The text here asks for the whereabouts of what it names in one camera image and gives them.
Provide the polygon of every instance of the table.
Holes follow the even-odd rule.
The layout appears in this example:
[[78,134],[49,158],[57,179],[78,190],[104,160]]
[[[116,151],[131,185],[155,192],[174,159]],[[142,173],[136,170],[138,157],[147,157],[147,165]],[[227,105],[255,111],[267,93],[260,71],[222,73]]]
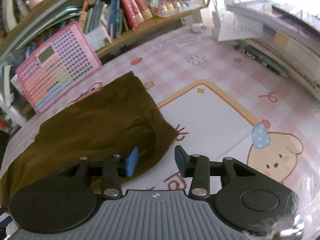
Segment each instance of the table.
[[[180,135],[154,168],[123,190],[188,190],[191,179],[183,179],[174,163],[176,145],[212,161],[237,158],[290,188],[301,174],[318,174],[319,102],[294,79],[275,75],[230,43],[212,40],[211,30],[195,34],[182,27],[108,62],[33,117],[9,142],[0,176],[33,142],[41,123],[128,71],[141,79]],[[219,188],[212,178],[211,193]]]

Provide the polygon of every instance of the red pom-pom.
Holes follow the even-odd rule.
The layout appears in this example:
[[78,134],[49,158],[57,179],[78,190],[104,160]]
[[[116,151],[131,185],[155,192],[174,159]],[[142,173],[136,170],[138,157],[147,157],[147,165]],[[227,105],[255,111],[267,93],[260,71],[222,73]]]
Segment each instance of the red pom-pom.
[[270,127],[271,127],[271,123],[270,123],[270,121],[269,120],[266,120],[266,119],[262,119],[262,125],[263,125],[263,127],[264,128],[266,128],[266,129],[270,129]]

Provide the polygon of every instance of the green pen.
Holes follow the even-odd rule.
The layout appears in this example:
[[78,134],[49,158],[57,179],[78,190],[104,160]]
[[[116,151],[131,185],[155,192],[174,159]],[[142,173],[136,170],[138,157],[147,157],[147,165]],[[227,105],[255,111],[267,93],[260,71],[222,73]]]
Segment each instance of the green pen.
[[278,64],[277,62],[275,62],[273,59],[269,58],[268,56],[264,55],[261,51],[255,49],[254,47],[250,46],[250,45],[244,45],[244,48],[251,52],[252,54],[256,55],[257,57],[259,57],[261,60],[263,60],[264,62],[268,63],[271,67],[273,67],[274,69],[276,69],[277,71],[279,71],[280,75],[283,76],[284,78],[287,78],[288,75],[288,71],[282,67],[280,64]]

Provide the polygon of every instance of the wooden shelf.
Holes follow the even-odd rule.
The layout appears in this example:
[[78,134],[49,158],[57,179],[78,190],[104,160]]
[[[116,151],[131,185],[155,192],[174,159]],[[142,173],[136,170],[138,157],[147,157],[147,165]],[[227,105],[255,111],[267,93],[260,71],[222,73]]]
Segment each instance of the wooden shelf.
[[14,49],[19,42],[26,39],[36,28],[42,26],[62,8],[82,5],[84,0],[44,0],[39,3],[16,27],[10,31],[0,46],[0,62],[5,59],[9,50]]
[[144,35],[146,33],[150,33],[154,30],[159,29],[160,27],[162,27],[166,24],[169,24],[169,23],[177,21],[183,17],[191,15],[192,11],[193,10],[181,12],[181,13],[178,13],[178,14],[171,16],[171,17],[168,17],[168,18],[160,18],[160,17],[152,18],[152,19],[142,23],[138,29],[128,30],[128,31],[122,33],[119,38],[114,39],[111,44],[99,49],[98,51],[96,51],[96,53],[99,58],[102,58],[103,56],[110,53],[112,50],[117,49],[117,48],[125,45],[126,43],[129,43],[130,41],[135,40],[136,38],[138,38],[141,35]]

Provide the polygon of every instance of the brown cloth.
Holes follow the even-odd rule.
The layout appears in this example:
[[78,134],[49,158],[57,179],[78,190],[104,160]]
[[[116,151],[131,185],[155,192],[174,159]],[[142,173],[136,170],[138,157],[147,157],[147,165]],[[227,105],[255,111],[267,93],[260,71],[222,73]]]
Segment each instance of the brown cloth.
[[[81,156],[102,161],[115,153],[128,156],[138,146],[134,174],[123,183],[158,163],[177,136],[141,81],[129,72],[40,126],[35,141],[1,179],[1,206],[8,207],[22,187]],[[100,186],[98,181],[94,184],[95,189]]]

